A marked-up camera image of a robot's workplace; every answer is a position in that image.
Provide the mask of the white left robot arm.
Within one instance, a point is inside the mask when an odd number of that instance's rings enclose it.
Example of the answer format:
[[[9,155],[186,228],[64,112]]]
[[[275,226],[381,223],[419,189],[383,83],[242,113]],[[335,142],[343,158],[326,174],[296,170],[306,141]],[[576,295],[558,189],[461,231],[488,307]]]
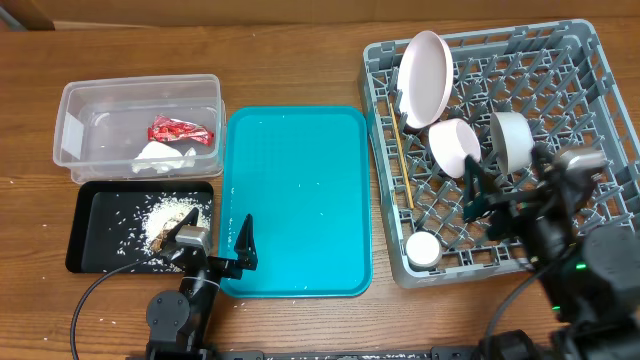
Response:
[[[206,243],[209,230],[197,225],[199,210],[192,209],[173,228],[159,236],[152,255],[111,270],[83,293],[70,325],[70,350],[74,360],[77,350],[77,322],[90,294],[115,274],[132,270],[144,263],[161,259],[183,271],[180,287],[155,295],[146,310],[149,340],[146,359],[213,359],[215,351],[204,344],[204,336],[224,278],[239,280],[245,270],[254,271],[258,255],[253,235],[253,216],[248,214],[234,245],[235,259],[214,257]]]

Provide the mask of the small pink bowl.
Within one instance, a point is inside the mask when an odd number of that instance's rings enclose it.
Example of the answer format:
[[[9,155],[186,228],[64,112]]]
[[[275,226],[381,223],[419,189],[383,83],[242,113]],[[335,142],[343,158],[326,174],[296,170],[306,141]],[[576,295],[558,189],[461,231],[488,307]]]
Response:
[[[481,160],[481,147],[475,131],[460,118],[440,121],[429,128],[432,155],[449,177],[460,178],[465,172],[465,158]]]

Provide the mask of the large white plate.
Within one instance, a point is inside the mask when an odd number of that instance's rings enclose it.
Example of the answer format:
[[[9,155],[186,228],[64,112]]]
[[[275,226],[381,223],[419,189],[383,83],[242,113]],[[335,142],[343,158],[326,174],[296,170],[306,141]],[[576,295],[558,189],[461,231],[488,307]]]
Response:
[[[415,35],[406,47],[398,71],[399,110],[406,124],[421,129],[443,113],[453,86],[453,59],[446,42],[432,31]]]

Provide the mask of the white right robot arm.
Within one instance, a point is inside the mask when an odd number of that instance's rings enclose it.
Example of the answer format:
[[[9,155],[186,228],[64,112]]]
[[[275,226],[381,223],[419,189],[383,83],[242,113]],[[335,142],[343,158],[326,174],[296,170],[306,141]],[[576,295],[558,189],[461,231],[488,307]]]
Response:
[[[489,240],[517,238],[531,275],[500,304],[473,356],[476,359],[636,359],[639,356],[639,237],[602,225],[584,236],[573,228],[607,166],[603,152],[565,147],[531,151],[536,188],[505,193],[471,156],[464,160],[465,222],[486,218]],[[532,283],[545,290],[562,328],[551,345],[522,330],[496,333],[510,304]]]

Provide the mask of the white cup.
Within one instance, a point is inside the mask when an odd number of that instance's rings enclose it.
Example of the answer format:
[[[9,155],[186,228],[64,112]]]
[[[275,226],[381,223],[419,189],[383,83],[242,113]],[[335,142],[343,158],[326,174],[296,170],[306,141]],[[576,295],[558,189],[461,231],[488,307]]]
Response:
[[[430,232],[415,232],[405,243],[405,253],[411,266],[422,269],[434,269],[442,258],[441,245]]]

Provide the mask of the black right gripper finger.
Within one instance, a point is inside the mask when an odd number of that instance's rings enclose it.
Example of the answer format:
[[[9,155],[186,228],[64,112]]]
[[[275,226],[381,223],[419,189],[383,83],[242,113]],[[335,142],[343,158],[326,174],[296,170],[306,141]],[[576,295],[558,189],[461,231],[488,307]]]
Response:
[[[537,175],[549,175],[555,171],[554,154],[544,143],[536,143],[531,150],[532,167]]]
[[[465,157],[464,166],[463,221],[471,223],[488,217],[495,210],[498,188],[471,155]]]

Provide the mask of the grey bowl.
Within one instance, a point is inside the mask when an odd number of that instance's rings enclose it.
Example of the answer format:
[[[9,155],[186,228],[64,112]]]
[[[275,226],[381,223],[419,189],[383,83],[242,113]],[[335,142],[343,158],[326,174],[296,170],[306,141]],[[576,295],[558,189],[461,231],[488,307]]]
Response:
[[[534,140],[527,119],[518,112],[494,112],[490,117],[492,147],[502,174],[529,166]]]

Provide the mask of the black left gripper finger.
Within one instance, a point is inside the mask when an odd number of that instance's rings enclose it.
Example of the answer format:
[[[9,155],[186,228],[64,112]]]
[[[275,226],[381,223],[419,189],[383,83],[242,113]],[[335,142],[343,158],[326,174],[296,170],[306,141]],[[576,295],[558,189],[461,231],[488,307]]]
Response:
[[[237,254],[237,265],[246,270],[256,270],[258,265],[257,250],[253,235],[253,216],[248,214],[242,224],[234,250]]]
[[[184,226],[192,226],[192,227],[196,226],[198,224],[199,213],[200,213],[199,209],[197,207],[194,207],[189,211],[189,213],[182,220],[176,222],[180,226],[179,231]]]

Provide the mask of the wooden chopstick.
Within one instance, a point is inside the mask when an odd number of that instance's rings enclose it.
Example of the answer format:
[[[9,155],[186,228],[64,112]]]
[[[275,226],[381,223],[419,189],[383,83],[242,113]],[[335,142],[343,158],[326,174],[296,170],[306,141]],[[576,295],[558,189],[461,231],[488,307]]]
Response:
[[[389,101],[389,99],[387,99],[387,106],[388,106],[388,109],[389,109],[389,113],[391,115],[392,129],[393,129],[393,134],[394,134],[394,137],[395,137],[395,140],[396,140],[397,153],[398,153],[399,163],[400,163],[400,167],[401,167],[403,182],[404,182],[404,186],[405,186],[405,193],[406,193],[406,197],[407,197],[407,202],[408,202],[409,208],[411,210],[413,210],[415,208],[415,205],[414,205],[412,190],[411,190],[410,181],[409,181],[409,177],[408,177],[404,150],[403,150],[403,147],[402,147],[402,141],[401,141],[402,139],[401,139],[401,136],[400,136],[400,133],[399,133],[399,129],[398,129],[398,122],[396,120],[395,110],[394,110],[391,102]]]

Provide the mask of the red snack wrapper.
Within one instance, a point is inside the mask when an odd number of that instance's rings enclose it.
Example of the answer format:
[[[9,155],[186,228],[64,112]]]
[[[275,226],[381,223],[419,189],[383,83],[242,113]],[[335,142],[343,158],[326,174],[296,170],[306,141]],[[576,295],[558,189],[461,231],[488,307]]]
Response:
[[[152,125],[147,128],[149,141],[163,143],[194,140],[206,146],[211,146],[214,137],[214,133],[205,126],[164,115],[158,115]]]

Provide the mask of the white napkin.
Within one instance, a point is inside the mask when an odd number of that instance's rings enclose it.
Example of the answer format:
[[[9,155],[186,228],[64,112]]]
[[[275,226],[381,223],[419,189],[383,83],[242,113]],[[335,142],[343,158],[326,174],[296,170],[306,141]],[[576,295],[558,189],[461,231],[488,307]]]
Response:
[[[181,153],[164,143],[151,141],[135,158],[131,170],[134,173],[139,173],[142,170],[154,169],[157,174],[164,174],[174,169],[193,167],[195,161],[193,159],[186,160],[186,157],[192,157],[196,154],[193,147],[185,153]]]

